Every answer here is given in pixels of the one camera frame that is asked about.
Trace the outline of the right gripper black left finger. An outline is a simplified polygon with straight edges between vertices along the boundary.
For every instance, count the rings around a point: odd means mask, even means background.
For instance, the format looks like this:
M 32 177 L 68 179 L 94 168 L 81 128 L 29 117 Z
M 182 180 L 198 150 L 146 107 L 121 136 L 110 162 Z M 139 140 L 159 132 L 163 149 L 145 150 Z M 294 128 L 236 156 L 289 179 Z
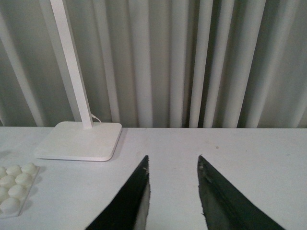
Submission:
M 150 206 L 149 156 L 145 156 L 88 230 L 144 230 Z

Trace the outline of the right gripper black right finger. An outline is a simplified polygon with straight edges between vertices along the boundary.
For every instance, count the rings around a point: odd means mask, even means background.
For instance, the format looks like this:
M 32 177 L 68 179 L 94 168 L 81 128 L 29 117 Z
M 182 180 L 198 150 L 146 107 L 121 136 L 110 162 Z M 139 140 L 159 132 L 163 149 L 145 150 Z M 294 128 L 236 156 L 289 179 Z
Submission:
M 203 214 L 209 230 L 282 230 L 235 188 L 204 157 L 197 173 Z

